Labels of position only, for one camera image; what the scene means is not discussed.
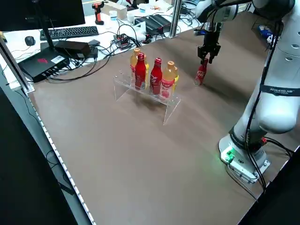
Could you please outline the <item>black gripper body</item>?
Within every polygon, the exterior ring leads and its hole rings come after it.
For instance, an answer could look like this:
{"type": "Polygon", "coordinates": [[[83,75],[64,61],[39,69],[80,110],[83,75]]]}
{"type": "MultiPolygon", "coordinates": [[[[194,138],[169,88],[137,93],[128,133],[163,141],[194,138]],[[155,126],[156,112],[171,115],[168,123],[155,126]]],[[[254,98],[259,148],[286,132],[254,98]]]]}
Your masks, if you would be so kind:
{"type": "Polygon", "coordinates": [[[204,35],[203,45],[207,48],[215,47],[218,44],[219,35],[219,31],[207,31],[204,35]]]}

